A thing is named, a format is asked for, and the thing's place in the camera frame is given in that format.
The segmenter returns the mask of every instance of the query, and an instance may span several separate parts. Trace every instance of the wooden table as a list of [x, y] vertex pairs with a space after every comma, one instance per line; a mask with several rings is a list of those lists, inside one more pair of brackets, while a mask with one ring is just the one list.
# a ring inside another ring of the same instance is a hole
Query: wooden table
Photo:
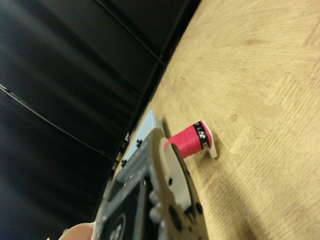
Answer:
[[202, 0], [149, 108], [213, 131], [185, 159], [210, 239], [320, 239], [319, 0]]

